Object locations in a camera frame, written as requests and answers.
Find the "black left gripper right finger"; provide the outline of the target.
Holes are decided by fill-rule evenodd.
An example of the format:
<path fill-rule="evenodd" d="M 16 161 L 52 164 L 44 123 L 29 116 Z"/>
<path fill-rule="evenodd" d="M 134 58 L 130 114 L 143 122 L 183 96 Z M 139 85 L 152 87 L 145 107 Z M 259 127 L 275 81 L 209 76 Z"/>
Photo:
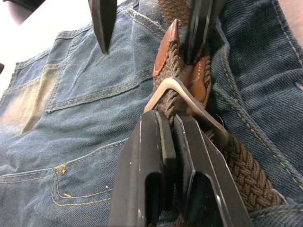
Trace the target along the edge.
<path fill-rule="evenodd" d="M 222 153 L 189 114 L 174 117 L 179 212 L 198 227 L 253 225 Z"/>

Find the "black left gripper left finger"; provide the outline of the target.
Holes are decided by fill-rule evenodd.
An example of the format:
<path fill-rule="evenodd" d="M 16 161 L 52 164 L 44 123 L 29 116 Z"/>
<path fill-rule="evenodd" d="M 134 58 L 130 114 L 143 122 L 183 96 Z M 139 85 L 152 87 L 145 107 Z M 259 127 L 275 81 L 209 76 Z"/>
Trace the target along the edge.
<path fill-rule="evenodd" d="M 110 227 L 156 224 L 172 206 L 176 152 L 166 116 L 142 114 L 121 151 L 111 201 Z"/>

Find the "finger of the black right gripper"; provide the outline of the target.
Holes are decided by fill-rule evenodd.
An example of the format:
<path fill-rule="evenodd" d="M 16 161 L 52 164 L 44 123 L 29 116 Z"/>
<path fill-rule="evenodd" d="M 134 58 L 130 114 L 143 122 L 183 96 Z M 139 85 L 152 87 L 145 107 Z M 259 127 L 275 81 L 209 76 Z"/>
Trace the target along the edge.
<path fill-rule="evenodd" d="M 224 7 L 223 0 L 192 0 L 187 26 L 184 62 L 191 65 L 201 57 L 209 31 Z"/>
<path fill-rule="evenodd" d="M 95 36 L 101 51 L 108 54 L 116 21 L 117 0 L 88 0 Z"/>

